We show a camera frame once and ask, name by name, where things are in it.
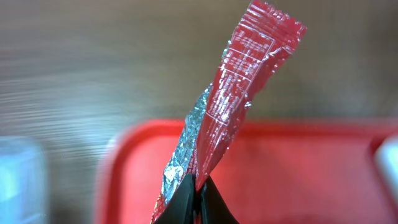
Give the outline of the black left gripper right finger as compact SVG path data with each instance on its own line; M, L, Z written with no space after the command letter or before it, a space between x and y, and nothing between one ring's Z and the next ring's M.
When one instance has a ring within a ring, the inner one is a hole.
M206 179L201 188L199 199L202 224L239 224L211 177Z

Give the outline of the red snack wrapper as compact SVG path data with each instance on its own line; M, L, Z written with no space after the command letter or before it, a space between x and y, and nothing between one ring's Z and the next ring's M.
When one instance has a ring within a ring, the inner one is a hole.
M263 1L252 1L234 28L215 78L185 118L164 168L151 222L166 209L185 177L199 190L242 125L252 99L292 55L307 27Z

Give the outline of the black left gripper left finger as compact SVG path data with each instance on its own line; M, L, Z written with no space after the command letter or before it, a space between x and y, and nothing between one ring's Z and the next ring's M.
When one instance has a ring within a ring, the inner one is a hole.
M155 224L193 224L195 215L195 176L187 174Z

